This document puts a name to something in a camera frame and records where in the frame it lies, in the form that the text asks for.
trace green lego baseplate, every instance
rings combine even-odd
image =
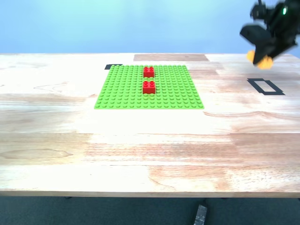
[[[144,78],[143,68],[154,67],[155,77]],[[155,94],[143,94],[143,82],[154,81]],[[204,109],[186,66],[112,66],[95,109]]]

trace light blue wall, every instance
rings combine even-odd
[[[276,0],[267,0],[274,5]],[[254,0],[0,0],[1,53],[246,53]],[[300,57],[300,48],[290,51]]]

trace black tape marking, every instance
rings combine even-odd
[[[258,93],[262,93],[264,95],[285,95],[283,91],[277,87],[275,84],[272,83],[272,81],[265,81],[262,78],[248,78],[247,80],[252,87],[255,88],[255,90],[258,91]],[[274,91],[264,91],[257,83],[256,81],[265,81]]]
[[[111,69],[112,66],[122,66],[122,64],[107,64],[105,69]]]

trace red lego brick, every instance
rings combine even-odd
[[[154,77],[154,68],[144,67],[143,75],[144,77]]]
[[[155,94],[155,82],[154,81],[144,81],[142,84],[143,94]]]

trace wooden table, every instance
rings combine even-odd
[[[94,110],[106,64],[186,65],[205,109]],[[3,54],[0,78],[0,195],[300,197],[292,55]]]

